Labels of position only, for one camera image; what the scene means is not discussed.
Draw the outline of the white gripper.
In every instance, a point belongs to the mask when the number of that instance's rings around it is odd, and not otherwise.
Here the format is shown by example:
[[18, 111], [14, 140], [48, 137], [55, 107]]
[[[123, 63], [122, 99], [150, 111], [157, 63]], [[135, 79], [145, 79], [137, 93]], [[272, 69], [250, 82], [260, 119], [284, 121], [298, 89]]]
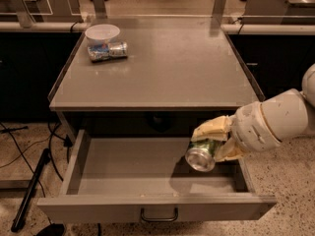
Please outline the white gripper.
[[248, 151], [261, 152], [281, 145], [268, 127], [263, 115], [262, 103], [259, 101], [238, 108], [233, 116], [232, 124], [227, 116], [204, 122], [194, 130], [191, 141], [225, 142], [229, 131], [232, 138], [217, 150], [215, 162], [237, 160], [247, 155]]

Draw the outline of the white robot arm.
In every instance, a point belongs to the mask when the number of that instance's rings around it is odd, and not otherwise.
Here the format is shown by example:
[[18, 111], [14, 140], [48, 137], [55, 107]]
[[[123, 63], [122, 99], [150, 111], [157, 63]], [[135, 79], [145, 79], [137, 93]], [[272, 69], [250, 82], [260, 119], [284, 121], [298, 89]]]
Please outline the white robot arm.
[[313, 135], [315, 130], [315, 64], [304, 74], [302, 91], [289, 89], [263, 102], [242, 106], [231, 116], [208, 120], [197, 127], [191, 141], [225, 141], [217, 161], [245, 152], [277, 148], [285, 139]]

